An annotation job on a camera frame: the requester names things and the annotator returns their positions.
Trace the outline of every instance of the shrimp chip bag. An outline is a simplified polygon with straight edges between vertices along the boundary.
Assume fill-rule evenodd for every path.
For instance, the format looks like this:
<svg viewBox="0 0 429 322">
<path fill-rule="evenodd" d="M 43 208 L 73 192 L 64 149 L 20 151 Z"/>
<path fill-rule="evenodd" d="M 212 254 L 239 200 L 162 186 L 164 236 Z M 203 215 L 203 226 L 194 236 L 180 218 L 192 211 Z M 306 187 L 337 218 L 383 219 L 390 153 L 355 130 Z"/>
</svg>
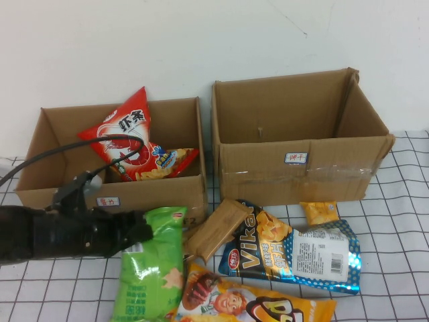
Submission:
<svg viewBox="0 0 429 322">
<path fill-rule="evenodd" d="M 108 135 L 123 135 L 124 140 L 91 144 L 94 151 L 106 163 L 111 163 L 138 149 L 139 142 L 127 139 L 127 136 L 137 136 L 144 141 L 144 147 L 134 156 L 116 164 L 122 180 L 173 178 L 197 157 L 198 149 L 164 150 L 161 146 L 151 143 L 149 141 L 150 122 L 146 91 L 142 87 L 107 116 L 102 124 L 83 131 L 78 136 L 83 140 L 90 140 Z"/>
<path fill-rule="evenodd" d="M 191 264 L 179 322 L 329 322 L 336 302 L 297 299 L 272 290 L 235 284 Z"/>
</svg>

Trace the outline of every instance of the black cable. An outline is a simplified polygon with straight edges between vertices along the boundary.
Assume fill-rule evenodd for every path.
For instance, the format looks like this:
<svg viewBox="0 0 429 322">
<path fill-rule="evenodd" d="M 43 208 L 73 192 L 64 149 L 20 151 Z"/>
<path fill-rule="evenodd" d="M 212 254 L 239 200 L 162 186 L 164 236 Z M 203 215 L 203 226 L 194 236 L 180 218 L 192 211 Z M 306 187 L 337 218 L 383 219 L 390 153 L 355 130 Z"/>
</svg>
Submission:
<svg viewBox="0 0 429 322">
<path fill-rule="evenodd" d="M 2 179 L 0 179 L 0 186 L 3 186 L 10 178 L 13 178 L 13 176 L 15 174 L 17 174 L 19 171 L 24 169 L 26 166 L 29 166 L 30 164 L 33 164 L 34 162 L 37 162 L 43 158 L 46 158 L 47 156 L 51 156 L 53 154 L 57 154 L 57 153 L 64 152 L 67 150 L 79 148 L 81 146 L 87 146 L 89 144 L 93 144 L 93 143 L 97 143 L 97 142 L 113 141 L 113 140 L 133 140 L 133 141 L 139 142 L 140 146 L 136 150 L 126 154 L 125 156 L 123 156 L 119 159 L 116 159 L 115 161 L 113 161 L 113 162 L 111 162 L 105 166 L 102 166 L 102 167 L 100 167 L 94 171 L 91 171 L 90 174 L 91 174 L 92 178 L 94 178 L 98 173 L 100 173 L 104 169 L 107 169 L 110 166 L 114 166 L 116 163 L 118 163 L 120 161 L 124 161 L 125 159 L 128 159 L 130 156 L 133 156 L 134 154 L 138 153 L 138 151 L 140 151 L 142 149 L 142 147 L 144 146 L 144 141 L 141 138 L 139 138 L 137 136 L 124 136 L 124 135 L 103 136 L 101 138 L 95 138 L 95 139 L 91 139 L 91 140 L 85 140 L 85 141 L 80 141 L 80 142 L 76 142 L 76 143 L 71 143 L 71 144 L 68 144 L 66 146 L 60 146 L 58 148 L 55 148 L 55 149 L 52 149 L 49 151 L 45 151 L 41 154 L 38 154 L 37 156 L 34 156 L 33 158 L 30 158 L 30 159 L 22 162 L 19 166 L 17 166 L 13 170 L 11 170 Z"/>
</svg>

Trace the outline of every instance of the nutrition label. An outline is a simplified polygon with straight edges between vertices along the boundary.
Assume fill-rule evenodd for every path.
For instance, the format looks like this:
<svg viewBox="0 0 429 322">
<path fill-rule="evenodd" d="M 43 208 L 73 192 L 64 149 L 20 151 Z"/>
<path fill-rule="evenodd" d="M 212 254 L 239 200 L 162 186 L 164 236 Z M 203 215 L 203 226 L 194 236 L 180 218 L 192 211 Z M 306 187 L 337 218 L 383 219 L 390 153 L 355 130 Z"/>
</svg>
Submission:
<svg viewBox="0 0 429 322">
<path fill-rule="evenodd" d="M 294 275 L 345 282 L 348 268 L 349 241 L 338 228 L 294 233 Z"/>
</svg>

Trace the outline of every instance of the white wall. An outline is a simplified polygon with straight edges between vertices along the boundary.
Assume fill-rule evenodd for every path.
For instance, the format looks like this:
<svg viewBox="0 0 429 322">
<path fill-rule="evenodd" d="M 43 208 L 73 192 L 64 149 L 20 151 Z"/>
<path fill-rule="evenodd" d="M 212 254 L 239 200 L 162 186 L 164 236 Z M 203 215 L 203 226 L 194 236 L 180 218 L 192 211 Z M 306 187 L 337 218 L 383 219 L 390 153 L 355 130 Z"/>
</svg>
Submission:
<svg viewBox="0 0 429 322">
<path fill-rule="evenodd" d="M 428 38 L 426 0 L 4 0 L 0 155 L 26 153 L 40 107 L 145 85 L 200 96 L 208 131 L 215 80 L 347 66 L 390 130 L 427 128 Z"/>
</svg>

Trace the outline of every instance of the blue snack bag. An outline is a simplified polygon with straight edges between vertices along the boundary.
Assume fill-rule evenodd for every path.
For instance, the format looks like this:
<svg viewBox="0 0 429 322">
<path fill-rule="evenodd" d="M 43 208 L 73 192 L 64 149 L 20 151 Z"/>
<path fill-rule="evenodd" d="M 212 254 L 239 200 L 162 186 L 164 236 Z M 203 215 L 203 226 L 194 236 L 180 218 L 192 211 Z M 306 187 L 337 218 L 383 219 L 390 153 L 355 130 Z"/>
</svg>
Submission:
<svg viewBox="0 0 429 322">
<path fill-rule="evenodd" d="M 347 221 L 315 225 L 301 233 L 261 208 L 242 203 L 253 212 L 226 244 L 220 273 L 359 292 L 361 248 Z"/>
</svg>

